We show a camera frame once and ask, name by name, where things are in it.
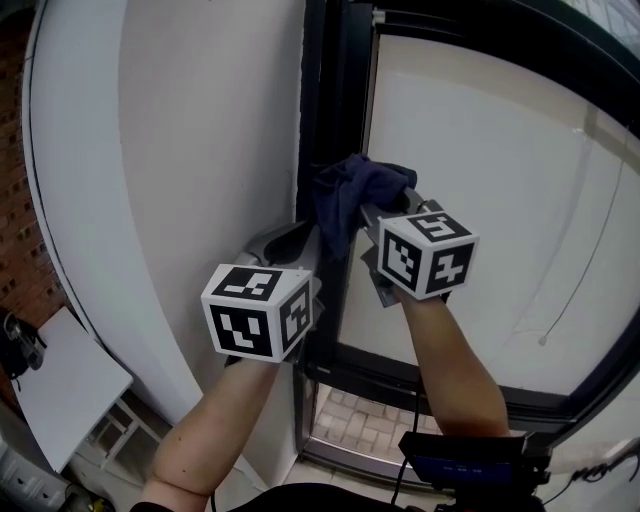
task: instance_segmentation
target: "display screen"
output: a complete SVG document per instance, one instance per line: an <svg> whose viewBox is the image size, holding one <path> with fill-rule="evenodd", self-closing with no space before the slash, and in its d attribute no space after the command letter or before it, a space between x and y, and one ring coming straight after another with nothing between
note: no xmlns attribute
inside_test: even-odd
<svg viewBox="0 0 640 512"><path fill-rule="evenodd" d="M421 480L468 484L509 484L508 462L461 462L416 456L413 469Z"/></svg>

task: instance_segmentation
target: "black window frame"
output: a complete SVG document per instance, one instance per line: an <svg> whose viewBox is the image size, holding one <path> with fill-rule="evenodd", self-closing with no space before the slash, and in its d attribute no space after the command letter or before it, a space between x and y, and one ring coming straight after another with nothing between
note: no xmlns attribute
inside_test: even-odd
<svg viewBox="0 0 640 512"><path fill-rule="evenodd" d="M379 22L374 24L376 12ZM383 34L452 44L534 71L588 100L640 138L640 60L560 0L307 0L298 220L314 217L311 185L317 172L368 146ZM303 407L301 386L309 380L413 410L417 366L339 343L350 267L351 254L332 262L323 252L319 298L326 311L296 365L296 406ZM510 428L531 432L531 445L557 446L606 407L639 369L640 307L570 395L501 387ZM429 413L424 395L420 412ZM312 419L308 411L297 414L299 449L304 448Z"/></svg>

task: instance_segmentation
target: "white board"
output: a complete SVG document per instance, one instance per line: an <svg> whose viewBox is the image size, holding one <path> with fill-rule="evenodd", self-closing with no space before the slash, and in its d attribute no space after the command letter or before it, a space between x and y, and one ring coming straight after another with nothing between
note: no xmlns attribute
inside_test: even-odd
<svg viewBox="0 0 640 512"><path fill-rule="evenodd" d="M67 308L38 333L47 345L42 366L14 380L13 389L40 449L60 472L133 379Z"/></svg>

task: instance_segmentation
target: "electronic device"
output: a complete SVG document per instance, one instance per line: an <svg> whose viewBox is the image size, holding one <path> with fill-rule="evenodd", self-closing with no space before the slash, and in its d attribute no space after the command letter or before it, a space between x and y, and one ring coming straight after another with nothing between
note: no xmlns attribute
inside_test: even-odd
<svg viewBox="0 0 640 512"><path fill-rule="evenodd" d="M455 505L438 511L540 511L536 488L549 482L551 449L525 437L455 437L407 432L399 443L416 475L434 489L453 489Z"/></svg>

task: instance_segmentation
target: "curved white wall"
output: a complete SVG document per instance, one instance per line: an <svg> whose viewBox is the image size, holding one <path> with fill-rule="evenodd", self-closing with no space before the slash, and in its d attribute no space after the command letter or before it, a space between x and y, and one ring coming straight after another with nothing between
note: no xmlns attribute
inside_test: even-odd
<svg viewBox="0 0 640 512"><path fill-rule="evenodd" d="M118 64L126 0L51 0L35 48L38 185L64 272L96 332L169 421L198 387L158 301L123 171Z"/></svg>
<svg viewBox="0 0 640 512"><path fill-rule="evenodd" d="M124 178L173 335L203 389L213 350L200 294L216 266L291 219L304 2L129 0L120 50ZM295 460L283 365L244 451L268 484Z"/></svg>

